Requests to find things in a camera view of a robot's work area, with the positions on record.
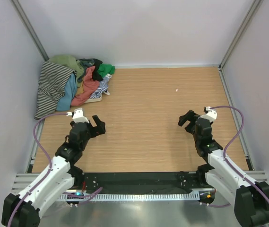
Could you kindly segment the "black white striped tank top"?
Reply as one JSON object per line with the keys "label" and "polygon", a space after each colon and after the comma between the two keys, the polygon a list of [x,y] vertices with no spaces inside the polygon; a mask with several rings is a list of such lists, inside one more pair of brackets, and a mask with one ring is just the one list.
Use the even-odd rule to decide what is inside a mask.
{"label": "black white striped tank top", "polygon": [[74,70],[45,61],[38,81],[35,119],[39,120],[56,111],[58,101],[65,96],[65,86]]}

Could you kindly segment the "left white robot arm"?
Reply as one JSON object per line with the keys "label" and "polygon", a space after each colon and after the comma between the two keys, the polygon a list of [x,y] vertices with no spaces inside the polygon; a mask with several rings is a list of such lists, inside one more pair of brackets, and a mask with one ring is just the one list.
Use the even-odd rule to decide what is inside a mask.
{"label": "left white robot arm", "polygon": [[68,189],[78,189],[83,184],[83,171],[76,167],[91,138],[106,132],[105,122],[97,115],[96,125],[79,111],[72,116],[71,130],[57,149],[48,166],[18,194],[10,193],[4,200],[1,223],[6,227],[37,227],[45,212]]}

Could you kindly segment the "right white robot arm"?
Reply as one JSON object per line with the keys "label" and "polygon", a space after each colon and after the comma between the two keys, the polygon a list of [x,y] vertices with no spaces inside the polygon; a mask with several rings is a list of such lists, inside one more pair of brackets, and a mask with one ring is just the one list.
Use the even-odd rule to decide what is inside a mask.
{"label": "right white robot arm", "polygon": [[189,110],[179,118],[179,126],[189,122],[185,130],[193,135],[196,151],[206,161],[198,167],[197,184],[216,189],[233,207],[242,227],[269,224],[269,185],[245,173],[226,154],[227,148],[213,139],[216,119],[216,108],[210,106],[205,107],[203,115]]}

